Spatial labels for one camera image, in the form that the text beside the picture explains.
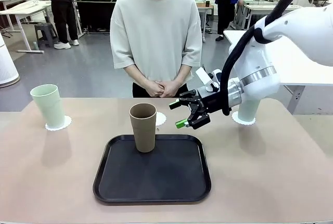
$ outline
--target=t-shirt sleeve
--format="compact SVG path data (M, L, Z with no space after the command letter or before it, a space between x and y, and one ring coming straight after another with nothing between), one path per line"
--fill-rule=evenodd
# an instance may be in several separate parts
M115 5L110 23L110 43L115 69L134 64L124 20L119 5Z
M202 36L199 11L195 1L191 6L191 15L187 30L186 43L183 50L182 64L199 67L201 61Z

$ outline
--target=black tray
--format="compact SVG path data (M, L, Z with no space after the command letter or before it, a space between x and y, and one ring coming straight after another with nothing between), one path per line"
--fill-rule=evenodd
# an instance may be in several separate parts
M108 204L196 202L210 189L202 144L189 135L156 135L149 153L138 152L133 135L111 139L93 185Z

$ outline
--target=sneaker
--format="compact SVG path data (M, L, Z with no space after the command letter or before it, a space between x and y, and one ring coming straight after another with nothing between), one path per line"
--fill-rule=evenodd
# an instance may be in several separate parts
M71 48L71 45L69 43L63 43L63 42L59 42L58 44L54 44L54 48L55 49L69 49Z
M224 40L224 37L223 37L223 36L219 36L219 37L217 37L217 38L215 39L215 41L222 41L222 40Z
M74 39L73 41L69 41L69 44L70 44L71 46L78 46L80 43L78 42L77 39Z

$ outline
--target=stool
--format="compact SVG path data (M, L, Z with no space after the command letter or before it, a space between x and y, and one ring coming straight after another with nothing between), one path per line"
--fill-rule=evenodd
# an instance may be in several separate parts
M43 37L38 38L38 31L42 33ZM36 32L38 47L40 47L42 44L49 45L49 47L54 47L54 44L59 41L58 35L52 23L36 24L35 32Z

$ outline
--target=tray rim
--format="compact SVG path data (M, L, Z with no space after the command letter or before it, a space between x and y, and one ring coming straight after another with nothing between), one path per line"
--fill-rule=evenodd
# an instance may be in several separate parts
M95 179L94 179L94 183L93 183L93 192L94 192L94 195L95 195L95 198L98 199L99 201L103 202L103 203L106 203L106 204L116 204L116 203L142 203L142 204L147 204L147 203L193 203L193 202L199 202L201 200L203 200L204 198L206 198L208 196L208 194L210 193L210 190L212 188L212 182L211 182L211 179L210 179L210 174L209 174L209 170L208 170L208 165L207 165L207 160L206 160L206 155L204 153L204 148L203 148L203 145L201 143L201 141L195 137L195 136L192 136L192 135L187 135L187 134L156 134L156 139L158 137L165 137L165 136L178 136L178 137L190 137L191 139L193 139L195 141L195 143L198 145L198 148L199 148L199 156L200 156L200 159L201 159L201 166L202 166L202 170L203 170L203 174L206 175L204 176L204 180L205 180L205 183L206 183L206 189L204 191L204 193L202 195L200 195L199 197L197 198L194 198L194 199L190 199L190 200L106 200L104 199L100 194L99 194L99 184L101 182L101 176L103 175L103 171L104 171L104 168L105 168L105 164L106 164L106 161L107 161L107 158L108 158L108 154L109 151L110 151L110 148L112 146L112 144L116 143L117 141L119 140L123 140L125 137L128 137L128 136L131 136L133 137L134 135L118 135L118 136L115 136L113 137L112 139L110 139L105 148L104 148L104 151L103 151L103 155L102 155L102 158L101 158L101 161L100 161L100 164L98 166L98 170L97 170L97 173L96 173L96 176L95 176Z

